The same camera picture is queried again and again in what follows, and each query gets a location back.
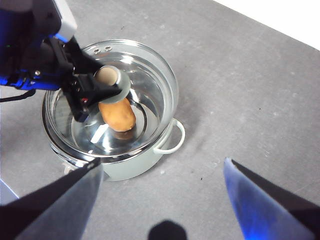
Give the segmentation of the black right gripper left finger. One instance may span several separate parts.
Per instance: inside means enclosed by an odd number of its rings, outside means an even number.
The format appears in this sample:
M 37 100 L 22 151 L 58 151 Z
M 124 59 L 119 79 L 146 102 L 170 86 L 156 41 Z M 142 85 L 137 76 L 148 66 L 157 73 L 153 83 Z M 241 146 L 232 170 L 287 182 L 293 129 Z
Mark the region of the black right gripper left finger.
M 103 180 L 93 160 L 55 182 L 0 208 L 2 240 L 79 240 Z

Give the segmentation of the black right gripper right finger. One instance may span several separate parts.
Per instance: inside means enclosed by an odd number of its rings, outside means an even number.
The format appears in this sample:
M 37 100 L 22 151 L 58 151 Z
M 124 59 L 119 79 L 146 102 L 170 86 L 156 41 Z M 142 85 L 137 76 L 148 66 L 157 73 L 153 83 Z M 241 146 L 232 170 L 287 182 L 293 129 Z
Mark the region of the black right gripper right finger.
M 226 190 L 246 240 L 318 240 L 320 207 L 225 158 Z

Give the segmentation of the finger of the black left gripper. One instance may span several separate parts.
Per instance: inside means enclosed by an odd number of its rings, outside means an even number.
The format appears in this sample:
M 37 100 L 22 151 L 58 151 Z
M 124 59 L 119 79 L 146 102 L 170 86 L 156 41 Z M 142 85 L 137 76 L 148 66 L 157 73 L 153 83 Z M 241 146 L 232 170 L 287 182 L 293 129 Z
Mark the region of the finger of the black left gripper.
M 80 74 L 77 77 L 76 99 L 82 106 L 97 103 L 113 104 L 128 94 L 128 78 L 116 75 Z
M 88 53 L 83 51 L 76 38 L 73 36 L 69 42 L 65 44 L 64 51 L 67 59 L 72 62 L 74 72 L 76 74 L 95 74 L 99 71 L 103 64 L 94 59 Z

